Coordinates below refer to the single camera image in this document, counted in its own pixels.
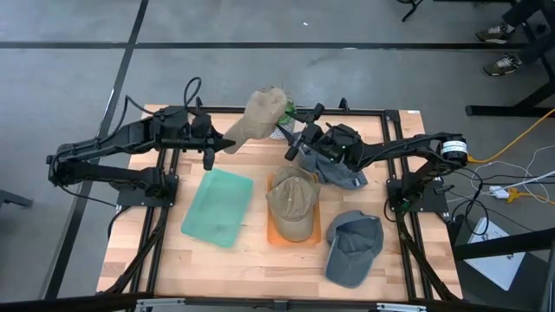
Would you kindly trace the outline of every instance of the white cable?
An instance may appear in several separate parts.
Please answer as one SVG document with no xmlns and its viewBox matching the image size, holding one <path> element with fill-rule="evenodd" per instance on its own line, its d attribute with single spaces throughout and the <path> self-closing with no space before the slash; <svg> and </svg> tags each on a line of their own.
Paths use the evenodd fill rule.
<svg viewBox="0 0 555 312">
<path fill-rule="evenodd" d="M 534 179 L 529 179 L 529 180 L 522 181 L 522 182 L 519 182 L 519 183 L 516 183 L 516 184 L 513 184 L 513 185 L 509 185 L 509 186 L 503 186 L 502 189 L 506 190 L 506 189 L 511 188 L 511 187 L 525 185 L 525 184 L 528 184 L 530 182 L 535 182 L 535 181 L 538 181 L 540 179 L 545 179 L 545 178 L 550 177 L 552 175 L 555 175 L 555 170 L 553 170 L 552 172 L 548 172 L 548 173 L 544 174 L 543 176 L 540 176 L 540 177 L 537 177 L 537 178 L 534 178 Z"/>
<path fill-rule="evenodd" d="M 552 148 L 552 147 L 555 147 L 555 146 L 545 146 L 545 147 L 541 147 L 541 148 L 537 149 L 537 150 L 534 152 L 534 155 L 532 156 L 532 160 L 530 161 L 530 163 L 529 163 L 528 166 L 526 167 L 526 174 L 530 174 L 528 171 L 530 170 L 530 166 L 533 164 L 534 160 L 536 160 L 536 155 L 538 154 L 538 152 L 541 152 L 541 151 L 543 151 L 543 150 L 545 150 L 545 149 Z M 549 192 L 547 191 L 547 189 L 545 189 L 545 186 L 544 186 L 544 185 L 542 185 L 542 184 L 540 184 L 540 185 L 541 185 L 541 187 L 544 188 L 544 191 L 545 191 L 545 200 L 542 200 L 542 199 L 538 198 L 536 195 L 534 195 L 534 193 L 530 192 L 530 190 L 528 189 L 528 186 L 526 186 L 526 185 L 523 185 L 523 186 L 524 186 L 524 188 L 526 188 L 526 190 L 530 193 L 530 195 L 532 195 L 532 196 L 533 196 L 536 200 L 538 200 L 540 203 L 542 203 L 542 204 L 549 203 L 549 200 L 550 200 L 550 199 L 549 199 Z"/>
<path fill-rule="evenodd" d="M 511 187 L 525 185 L 525 184 L 528 184 L 528 183 L 531 183 L 531 182 L 535 182 L 535 181 L 538 181 L 538 180 L 541 180 L 541 179 L 545 179 L 545 178 L 550 177 L 552 175 L 555 175 L 555 170 L 553 170 L 552 172 L 548 172 L 548 173 L 546 173 L 546 174 L 544 174 L 540 177 L 534 178 L 534 179 L 525 180 L 525 181 L 519 182 L 517 184 L 509 185 L 509 186 L 503 186 L 502 189 L 506 190 L 506 189 L 511 188 Z M 466 198 L 471 198 L 473 196 L 474 195 L 463 196 L 463 198 L 451 199 L 451 200 L 448 200 L 447 202 L 452 203 L 452 202 L 455 202 L 455 201 L 464 200 Z"/>
<path fill-rule="evenodd" d="M 536 154 L 537 154 L 539 151 L 545 150 L 546 148 L 550 148 L 550 147 L 555 147 L 555 146 L 546 146 L 546 147 L 541 147 L 541 148 L 537 149 L 537 150 L 534 152 L 534 155 L 533 155 L 533 157 L 532 157 L 532 161 L 528 164 L 528 167 L 527 167 L 526 169 L 525 169 L 524 167 L 521 167 L 521 166 L 509 164 L 509 163 L 507 163 L 507 162 L 505 162 L 505 161 L 496 160 L 496 161 L 491 162 L 491 163 L 489 163 L 489 164 L 485 164 L 485 165 L 482 165 L 482 166 L 478 166 L 478 167 L 476 167 L 476 169 L 475 169 L 474 171 L 475 171 L 475 172 L 478 172 L 480 168 L 483 168 L 483 167 L 486 167 L 486 166 L 491 166 L 491 165 L 495 165 L 495 164 L 503 164 L 503 165 L 505 165 L 505 166 L 511 166 L 511 167 L 519 168 L 520 170 L 524 171 L 524 172 L 525 172 L 525 177 L 524 177 L 522 180 L 523 180 L 523 181 L 526 181 L 526 178 L 527 178 L 527 177 L 529 177 L 529 176 L 532 177 L 532 176 L 533 176 L 528 170 L 530 169 L 530 166 L 532 165 L 532 163 L 533 163 L 534 160 L 536 159 Z M 474 186 L 473 178 L 474 178 L 474 174 L 472 175 L 472 179 L 470 179 L 470 185 L 472 186 L 472 188 L 473 188 L 474 190 L 478 191 L 478 188 L 477 188 L 476 186 Z M 543 184 L 539 184 L 539 185 L 544 189 L 545 197 L 547 198 L 547 201 L 543 201 L 543 200 L 537 198 L 535 195 L 533 195 L 532 192 L 530 191 L 530 189 L 528 189 L 528 187 L 527 187 L 526 185 L 524 185 L 524 187 L 525 187 L 526 190 L 527 190 L 530 194 L 532 194 L 532 196 L 534 196 L 540 203 L 542 203 L 542 204 L 548 203 L 548 202 L 549 202 L 549 192 L 547 191 L 547 189 L 545 188 L 545 186 L 544 186 Z M 488 196 L 493 196 L 493 194 L 492 194 L 491 192 L 482 192 L 482 194 L 483 194 L 483 195 L 488 195 Z"/>
</svg>

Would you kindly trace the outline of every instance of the person's shoe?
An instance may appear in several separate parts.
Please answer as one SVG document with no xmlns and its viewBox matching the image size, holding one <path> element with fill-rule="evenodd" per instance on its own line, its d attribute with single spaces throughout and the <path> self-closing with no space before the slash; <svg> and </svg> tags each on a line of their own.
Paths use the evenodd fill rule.
<svg viewBox="0 0 555 312">
<path fill-rule="evenodd" d="M 491 42 L 491 43 L 507 43 L 513 36 L 514 31 L 507 32 L 507 26 L 505 23 L 497 25 L 495 27 L 485 29 L 474 34 L 476 39 L 481 42 Z"/>
<path fill-rule="evenodd" d="M 502 76 L 514 73 L 520 68 L 522 61 L 516 55 L 504 55 L 495 63 L 488 64 L 482 69 L 489 76 Z"/>
</svg>

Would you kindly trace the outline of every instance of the teal tray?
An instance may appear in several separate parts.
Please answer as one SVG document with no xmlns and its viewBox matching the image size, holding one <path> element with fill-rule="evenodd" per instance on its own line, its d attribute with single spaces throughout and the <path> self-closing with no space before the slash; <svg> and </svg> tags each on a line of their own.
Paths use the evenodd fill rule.
<svg viewBox="0 0 555 312">
<path fill-rule="evenodd" d="M 252 198 L 251 179 L 212 169 L 205 173 L 181 232 L 200 240 L 230 248 Z"/>
</svg>

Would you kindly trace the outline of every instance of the tan baseball cap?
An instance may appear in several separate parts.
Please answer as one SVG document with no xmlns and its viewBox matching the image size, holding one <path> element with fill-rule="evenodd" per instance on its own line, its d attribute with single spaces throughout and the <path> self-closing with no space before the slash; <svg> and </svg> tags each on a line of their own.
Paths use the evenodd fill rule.
<svg viewBox="0 0 555 312">
<path fill-rule="evenodd" d="M 312 175 L 297 167 L 297 166 L 281 166 L 276 170 L 276 173 L 274 175 L 274 180 L 271 184 L 271 187 L 276 187 L 278 185 L 280 185 L 282 182 L 284 182 L 287 178 L 290 177 L 299 177 L 301 179 L 304 179 L 306 181 L 309 182 L 313 182 L 315 185 L 315 191 L 316 192 L 320 192 L 320 186 L 318 184 L 316 184 L 314 182 L 314 178 L 312 178 Z"/>
<path fill-rule="evenodd" d="M 287 96 L 280 88 L 254 92 L 246 104 L 243 117 L 224 134 L 224 139 L 235 145 L 224 150 L 235 153 L 248 139 L 264 139 L 276 129 L 279 118 L 285 114 Z"/>
<path fill-rule="evenodd" d="M 293 168 L 280 168 L 274 181 L 291 174 L 307 173 Z M 314 228 L 314 204 L 319 194 L 320 186 L 314 180 L 296 175 L 283 179 L 266 194 L 271 216 L 282 237 L 293 242 L 310 237 Z"/>
</svg>

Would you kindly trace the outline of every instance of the gray floor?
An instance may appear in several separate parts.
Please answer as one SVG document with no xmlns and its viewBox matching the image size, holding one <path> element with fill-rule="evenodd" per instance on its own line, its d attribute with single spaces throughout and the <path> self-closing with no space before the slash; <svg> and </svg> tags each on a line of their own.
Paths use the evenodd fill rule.
<svg viewBox="0 0 555 312">
<path fill-rule="evenodd" d="M 139 1 L 132 0 L 4 0 L 0 41 L 125 42 L 138 8 Z M 402 24 L 408 7 L 386 0 L 151 0 L 139 42 L 473 42 L 473 32 L 498 21 L 506 9 L 504 4 L 426 1 Z M 45 157 L 61 143 L 95 135 L 122 54 L 0 49 L 0 189 L 36 201 L 31 209 L 5 205 L 0 213 L 0 302 L 39 296 L 72 201 L 46 180 Z M 477 51 L 135 50 L 122 94 L 140 103 L 180 104 L 184 84 L 199 75 L 206 105 L 244 105 L 255 89 L 275 85 L 299 105 L 320 101 L 335 107 L 346 97 L 352 107 L 418 109 L 428 133 L 464 133 L 473 155 L 485 158 L 534 119 L 470 118 L 464 106 L 512 105 L 547 79 L 540 65 L 498 79 L 483 75 L 480 65 L 498 56 Z M 554 106 L 555 98 L 544 105 Z M 139 115 L 131 109 L 126 120 Z M 500 160 L 526 166 L 534 150 L 555 144 L 554 126 L 552 120 L 544 122 Z M 550 171 L 553 157 L 555 149 L 539 153 L 532 173 Z M 127 161 L 117 156 L 104 163 L 124 166 Z M 521 174 L 503 165 L 480 172 Z M 447 180 L 459 194 L 473 192 L 464 178 Z M 532 190 L 542 192 L 536 185 Z M 115 201 L 115 192 L 104 185 L 96 185 L 92 195 Z M 534 230 L 551 226 L 555 218 L 552 206 L 532 198 L 512 205 L 486 198 L 484 204 Z M 94 293 L 113 214 L 109 207 L 88 205 L 61 296 Z M 472 218 L 479 216 L 477 211 Z M 525 231 L 498 216 L 492 221 L 509 233 Z M 472 289 L 464 291 L 473 297 Z"/>
</svg>

